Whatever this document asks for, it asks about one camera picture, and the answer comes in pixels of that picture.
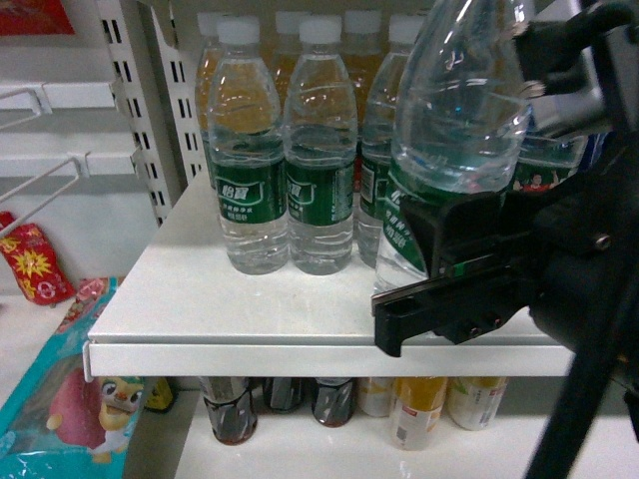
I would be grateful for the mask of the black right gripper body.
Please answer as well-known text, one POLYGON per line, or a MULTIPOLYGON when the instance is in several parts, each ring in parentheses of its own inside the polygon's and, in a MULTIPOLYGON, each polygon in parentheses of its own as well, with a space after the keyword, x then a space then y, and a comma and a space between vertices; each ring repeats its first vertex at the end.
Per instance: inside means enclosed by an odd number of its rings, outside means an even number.
POLYGON ((638 354, 638 208, 577 194, 471 195, 429 210, 400 204, 430 270, 371 302, 376 346, 400 356, 410 338, 454 344, 527 308, 560 344, 638 354))

